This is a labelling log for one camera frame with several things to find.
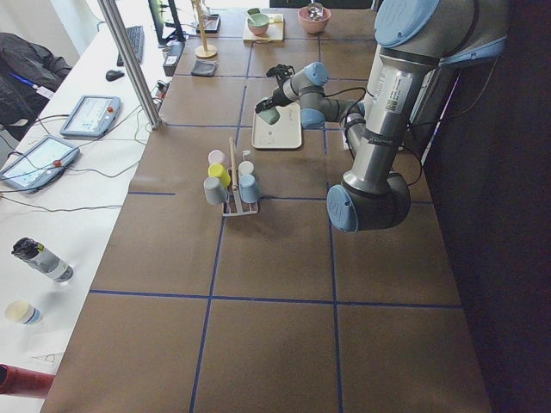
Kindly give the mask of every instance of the tablet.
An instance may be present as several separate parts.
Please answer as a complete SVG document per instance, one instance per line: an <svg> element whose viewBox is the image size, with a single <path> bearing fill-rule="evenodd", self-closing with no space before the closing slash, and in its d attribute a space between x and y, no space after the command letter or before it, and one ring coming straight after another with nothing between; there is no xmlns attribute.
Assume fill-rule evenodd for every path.
<svg viewBox="0 0 551 413"><path fill-rule="evenodd" d="M75 139L95 139L113 125L121 99L116 96L82 96L59 133Z"/></svg>
<svg viewBox="0 0 551 413"><path fill-rule="evenodd" d="M80 149L52 135L47 135L15 162L0 172L0 179L12 188L30 194L60 177Z"/></svg>

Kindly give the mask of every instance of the paper cup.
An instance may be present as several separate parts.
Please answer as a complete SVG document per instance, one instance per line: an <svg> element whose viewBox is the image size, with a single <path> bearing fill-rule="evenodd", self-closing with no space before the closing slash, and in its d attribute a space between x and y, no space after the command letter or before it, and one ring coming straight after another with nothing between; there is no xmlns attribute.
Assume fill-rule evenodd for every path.
<svg viewBox="0 0 551 413"><path fill-rule="evenodd" d="M38 308L34 308L28 301L20 299L14 301L4 313L9 321L20 324L34 324L38 323L41 319L41 314Z"/></svg>
<svg viewBox="0 0 551 413"><path fill-rule="evenodd" d="M205 198L210 205L219 205L228 200L228 193L222 182L215 176L210 176L203 182L203 188L205 189Z"/></svg>
<svg viewBox="0 0 551 413"><path fill-rule="evenodd" d="M215 149L214 151L210 151L208 154L208 164L212 165L213 163L219 163L220 165L227 166L227 159L226 155L223 151L220 151L218 149Z"/></svg>
<svg viewBox="0 0 551 413"><path fill-rule="evenodd" d="M238 172L239 177L243 175L252 175L252 173L255 171L255 165L251 161L243 161L239 164Z"/></svg>
<svg viewBox="0 0 551 413"><path fill-rule="evenodd" d="M213 163L212 165L210 165L208 167L208 176L213 176L220 179L220 182L222 182L224 188L227 188L232 181L232 178L230 178L230 174L228 174L226 167L221 163Z"/></svg>
<svg viewBox="0 0 551 413"><path fill-rule="evenodd" d="M239 180L239 194L241 200L252 204L260 199L260 187L253 175L243 175Z"/></svg>

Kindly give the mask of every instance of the water bottle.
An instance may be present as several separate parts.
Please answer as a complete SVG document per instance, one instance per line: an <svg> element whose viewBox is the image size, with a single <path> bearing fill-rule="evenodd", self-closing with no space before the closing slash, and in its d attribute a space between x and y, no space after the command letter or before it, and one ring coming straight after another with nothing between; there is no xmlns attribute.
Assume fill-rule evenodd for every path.
<svg viewBox="0 0 551 413"><path fill-rule="evenodd" d="M72 277L72 267L69 264L31 238L21 238L15 243L11 253L56 282L67 281Z"/></svg>

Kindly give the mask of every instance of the pink bowl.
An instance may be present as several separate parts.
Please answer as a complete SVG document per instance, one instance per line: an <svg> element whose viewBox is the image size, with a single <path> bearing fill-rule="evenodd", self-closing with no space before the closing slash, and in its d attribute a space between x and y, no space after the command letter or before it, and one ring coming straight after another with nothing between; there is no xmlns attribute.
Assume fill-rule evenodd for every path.
<svg viewBox="0 0 551 413"><path fill-rule="evenodd" d="M321 20L312 20L308 16L308 7L303 7L298 11L299 22L302 28L304 28L309 34L317 34L325 30L325 26L331 19L331 11L324 7L324 14Z"/></svg>

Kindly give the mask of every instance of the black jacket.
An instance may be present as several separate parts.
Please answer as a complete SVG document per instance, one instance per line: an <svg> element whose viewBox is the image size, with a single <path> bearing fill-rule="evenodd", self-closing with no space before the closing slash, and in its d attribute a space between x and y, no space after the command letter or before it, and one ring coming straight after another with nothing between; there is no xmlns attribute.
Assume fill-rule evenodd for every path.
<svg viewBox="0 0 551 413"><path fill-rule="evenodd" d="M10 33L0 33L0 124L21 140L48 100L32 86L15 79L9 73L51 91L56 91L71 67L63 58L56 58L43 46ZM28 119L25 126L9 126L19 119Z"/></svg>

